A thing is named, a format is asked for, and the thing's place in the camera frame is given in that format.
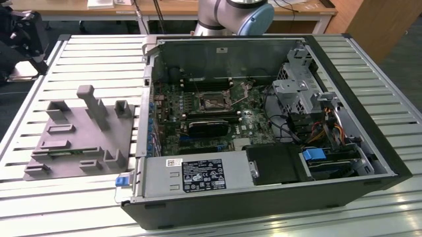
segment floor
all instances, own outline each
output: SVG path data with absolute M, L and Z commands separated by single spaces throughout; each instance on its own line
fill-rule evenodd
M 92 35 L 136 33 L 136 24 L 116 22 L 86 22 L 85 29 Z M 170 34 L 187 34 L 195 29 L 193 22 L 168 22 L 165 30 Z M 61 34 L 80 34 L 77 22 L 50 22 L 48 35 L 50 48 Z M 393 47 L 388 57 L 379 65 L 415 107 L 422 111 L 422 17 L 419 17 Z M 33 82 L 0 85 L 0 139 L 17 113 Z

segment desk leg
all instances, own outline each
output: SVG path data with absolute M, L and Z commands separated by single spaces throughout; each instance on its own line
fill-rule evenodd
M 323 34 L 324 33 L 324 30 L 325 30 L 325 28 L 328 26 L 331 17 L 332 17 L 331 15 L 320 16 L 320 19 L 316 22 L 312 34 Z

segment white label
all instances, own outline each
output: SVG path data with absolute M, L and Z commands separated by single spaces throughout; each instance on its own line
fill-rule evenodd
M 216 53 L 227 53 L 228 48 L 216 48 Z
M 134 14 L 133 11 L 116 11 L 116 14 Z
M 165 160 L 165 166 L 181 166 L 182 159 L 166 159 Z

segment wooden desk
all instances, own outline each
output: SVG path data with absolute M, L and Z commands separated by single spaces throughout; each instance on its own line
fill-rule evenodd
M 13 0 L 12 8 L 16 11 L 33 10 L 40 12 L 45 21 L 86 21 L 86 20 L 136 20 L 134 6 L 114 5 L 109 9 L 86 9 L 86 0 Z M 157 20 L 157 13 L 152 0 L 137 0 L 144 21 Z M 164 20 L 196 20 L 197 0 L 160 0 L 160 10 Z M 323 6 L 319 0 L 309 0 L 304 4 L 295 4 L 292 11 L 275 7 L 275 21 L 313 21 L 313 34 L 321 34 L 335 8 Z

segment sticker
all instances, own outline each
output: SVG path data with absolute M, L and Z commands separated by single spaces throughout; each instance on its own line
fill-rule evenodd
M 227 53 L 228 48 L 216 48 L 216 53 Z
M 220 159 L 182 162 L 181 174 L 182 191 L 185 193 L 227 188 Z
M 116 14 L 134 14 L 133 11 L 116 11 Z
M 165 166 L 181 166 L 182 159 L 166 159 L 165 160 Z

